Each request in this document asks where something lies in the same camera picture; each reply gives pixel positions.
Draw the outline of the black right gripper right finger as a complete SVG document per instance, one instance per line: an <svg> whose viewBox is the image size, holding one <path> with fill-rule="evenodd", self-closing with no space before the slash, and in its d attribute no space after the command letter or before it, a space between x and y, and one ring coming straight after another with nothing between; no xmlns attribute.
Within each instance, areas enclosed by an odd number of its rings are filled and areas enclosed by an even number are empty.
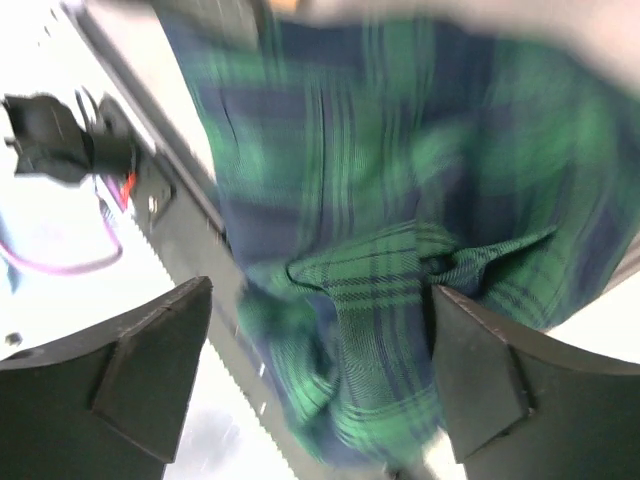
<svg viewBox="0 0 640 480"><path fill-rule="evenodd" d="M432 365L470 479L639 476L639 367L570 346L447 288Z"/></svg>

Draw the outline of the dark green plaid garment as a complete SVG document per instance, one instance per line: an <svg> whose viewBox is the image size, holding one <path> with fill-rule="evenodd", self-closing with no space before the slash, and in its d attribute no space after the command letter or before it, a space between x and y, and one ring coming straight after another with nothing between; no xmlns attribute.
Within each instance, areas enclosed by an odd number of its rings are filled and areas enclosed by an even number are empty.
<svg viewBox="0 0 640 480"><path fill-rule="evenodd" d="M430 19L257 49L162 16L247 285L241 332L289 427L340 467L412 461L442 424L427 296L546 330L639 228L639 101L557 50Z"/></svg>

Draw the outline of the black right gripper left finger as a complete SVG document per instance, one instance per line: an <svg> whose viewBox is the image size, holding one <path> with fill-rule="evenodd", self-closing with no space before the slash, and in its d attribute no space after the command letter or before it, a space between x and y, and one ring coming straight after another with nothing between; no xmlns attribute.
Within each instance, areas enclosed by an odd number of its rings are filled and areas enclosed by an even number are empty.
<svg viewBox="0 0 640 480"><path fill-rule="evenodd" d="M4 479L160 479L174 462L212 310L193 278L1 363Z"/></svg>

